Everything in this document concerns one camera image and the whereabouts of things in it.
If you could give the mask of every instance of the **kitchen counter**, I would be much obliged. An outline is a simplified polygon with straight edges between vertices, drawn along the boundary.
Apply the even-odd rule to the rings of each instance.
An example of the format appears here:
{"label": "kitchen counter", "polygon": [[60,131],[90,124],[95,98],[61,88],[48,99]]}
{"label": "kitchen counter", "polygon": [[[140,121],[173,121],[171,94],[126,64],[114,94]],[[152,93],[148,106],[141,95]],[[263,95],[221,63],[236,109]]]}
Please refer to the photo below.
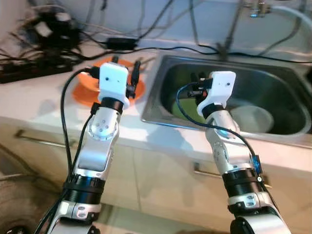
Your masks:
{"label": "kitchen counter", "polygon": [[[98,48],[90,46],[88,52],[96,53],[96,50]],[[179,55],[189,54],[188,52],[173,53]],[[122,55],[120,57],[135,61],[139,57],[143,57],[143,60],[145,60],[157,57],[158,54],[158,51],[151,50]],[[231,59],[246,62],[246,58]],[[146,85],[144,96],[123,112],[117,144],[142,149],[157,149],[163,152],[174,151],[175,154],[181,153],[192,158],[213,161],[212,150],[205,138],[204,132],[150,124],[140,120],[149,90],[154,82],[148,76],[149,71],[153,67],[153,62],[155,61],[149,62],[147,71],[142,76],[142,80]],[[282,66],[280,62],[265,59],[249,59],[248,62]],[[85,62],[76,66],[74,70],[90,64],[92,63]],[[294,69],[300,76],[303,76],[307,70],[306,65],[284,63],[284,66]],[[10,123],[20,127],[62,133],[59,100],[62,87],[71,73],[1,84],[0,123]],[[76,83],[77,79],[69,86],[65,98],[66,124],[69,134],[72,136],[79,135],[84,122],[89,116],[89,108],[78,104],[71,97],[71,91]],[[311,149],[254,139],[248,139],[248,142],[252,145],[255,152],[260,155],[260,159],[264,165],[312,172]]]}

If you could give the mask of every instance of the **sink basin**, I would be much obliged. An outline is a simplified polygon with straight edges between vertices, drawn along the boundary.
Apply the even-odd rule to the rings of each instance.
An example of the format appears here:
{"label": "sink basin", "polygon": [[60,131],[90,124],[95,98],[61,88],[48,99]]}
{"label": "sink basin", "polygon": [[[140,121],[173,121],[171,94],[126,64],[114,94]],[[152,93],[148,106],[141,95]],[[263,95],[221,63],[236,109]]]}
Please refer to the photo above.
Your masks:
{"label": "sink basin", "polygon": [[[256,106],[264,109],[273,119],[272,126],[265,133],[249,133],[241,129],[243,136],[311,145],[312,97],[296,73],[286,67],[163,56],[142,120],[202,129],[187,121],[180,113],[175,103],[176,92],[181,86],[191,82],[191,73],[204,73],[208,76],[212,71],[236,73],[233,92],[227,102],[228,111],[240,106]],[[192,118],[205,121],[196,113],[195,100],[187,99],[187,92],[182,93],[180,98],[183,109]]]}

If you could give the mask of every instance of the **green object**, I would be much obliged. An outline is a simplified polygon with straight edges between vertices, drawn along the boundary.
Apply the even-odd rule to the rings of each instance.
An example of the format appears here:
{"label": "green object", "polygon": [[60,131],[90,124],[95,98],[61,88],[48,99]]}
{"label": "green object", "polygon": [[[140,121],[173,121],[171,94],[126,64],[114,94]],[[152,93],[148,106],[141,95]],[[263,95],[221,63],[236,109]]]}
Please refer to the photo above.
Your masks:
{"label": "green object", "polygon": [[[180,100],[180,105],[182,109],[194,120],[197,122],[205,123],[205,119],[202,116],[199,116],[197,113],[197,106],[195,103],[194,98],[184,98]],[[180,112],[179,108],[177,107],[176,102],[173,103],[171,108],[171,113],[181,119],[187,120],[186,117]]]}

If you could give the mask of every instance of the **orange plate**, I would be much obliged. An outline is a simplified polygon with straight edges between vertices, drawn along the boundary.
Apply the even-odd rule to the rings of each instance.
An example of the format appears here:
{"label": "orange plate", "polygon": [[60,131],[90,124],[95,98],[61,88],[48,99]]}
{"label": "orange plate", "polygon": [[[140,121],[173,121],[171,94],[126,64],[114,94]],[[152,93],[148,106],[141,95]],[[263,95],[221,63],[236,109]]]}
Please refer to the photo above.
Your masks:
{"label": "orange plate", "polygon": [[[100,67],[103,63],[111,61],[112,58],[105,58],[100,61],[97,61],[94,63],[94,66]],[[133,63],[120,59],[118,63],[126,66],[126,67],[132,67]],[[91,76],[89,76],[87,73],[80,73],[78,74],[78,78],[80,83],[75,87],[75,89],[72,92],[73,98],[86,106],[91,107],[93,102],[98,102],[98,79],[94,79]],[[128,76],[128,83],[130,83],[131,74]],[[139,78],[139,82],[136,86],[136,98],[129,98],[129,101],[131,104],[133,104],[137,99],[139,99],[145,91],[145,85],[144,82],[141,81]]]}

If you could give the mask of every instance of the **drawer handle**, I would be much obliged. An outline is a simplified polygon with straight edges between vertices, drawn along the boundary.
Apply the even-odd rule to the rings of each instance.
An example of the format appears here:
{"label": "drawer handle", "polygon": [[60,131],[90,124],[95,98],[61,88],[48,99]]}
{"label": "drawer handle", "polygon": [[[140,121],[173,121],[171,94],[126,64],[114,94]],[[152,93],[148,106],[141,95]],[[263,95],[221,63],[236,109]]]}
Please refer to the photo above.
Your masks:
{"label": "drawer handle", "polygon": [[[21,140],[27,140],[27,141],[31,141],[34,143],[39,143],[39,144],[44,144],[44,145],[51,145],[51,146],[56,146],[56,147],[60,147],[60,148],[65,148],[65,145],[62,143],[57,143],[57,142],[53,142],[53,141],[47,141],[47,140],[42,140],[42,139],[37,139],[37,138],[33,138],[33,137],[29,137],[29,136],[23,136],[23,133],[25,133],[24,130],[18,130],[15,134],[14,137],[17,139],[21,139]],[[74,145],[75,141],[71,140],[69,141],[69,146],[72,147]]]}
{"label": "drawer handle", "polygon": [[[202,176],[210,176],[210,177],[222,179],[222,176],[220,174],[202,171],[200,169],[200,163],[199,162],[193,162],[193,172],[195,174],[202,175]],[[269,184],[264,184],[264,186],[269,188],[269,189],[272,188],[272,186]]]}

